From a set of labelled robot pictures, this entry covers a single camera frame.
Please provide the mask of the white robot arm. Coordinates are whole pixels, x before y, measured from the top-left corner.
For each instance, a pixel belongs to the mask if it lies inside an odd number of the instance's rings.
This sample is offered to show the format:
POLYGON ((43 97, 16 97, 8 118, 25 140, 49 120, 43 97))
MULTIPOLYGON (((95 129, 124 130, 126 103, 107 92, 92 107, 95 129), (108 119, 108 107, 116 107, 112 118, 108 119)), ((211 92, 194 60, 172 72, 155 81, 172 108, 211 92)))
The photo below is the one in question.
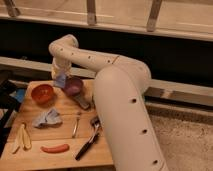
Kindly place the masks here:
POLYGON ((53 72, 72 64, 96 73, 93 99, 116 171, 169 171, 145 107, 148 66, 122 55, 81 49, 66 35, 50 43, 53 72))

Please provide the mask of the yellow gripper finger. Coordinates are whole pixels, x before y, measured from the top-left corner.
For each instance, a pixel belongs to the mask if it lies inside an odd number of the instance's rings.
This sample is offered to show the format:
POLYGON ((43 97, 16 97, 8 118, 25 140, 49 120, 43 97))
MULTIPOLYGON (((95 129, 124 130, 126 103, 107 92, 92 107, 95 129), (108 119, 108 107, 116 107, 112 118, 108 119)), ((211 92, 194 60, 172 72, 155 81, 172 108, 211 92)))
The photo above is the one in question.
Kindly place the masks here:
POLYGON ((51 76, 52 76, 52 79, 56 79, 56 77, 58 76, 57 68, 54 68, 54 67, 51 68, 51 76))

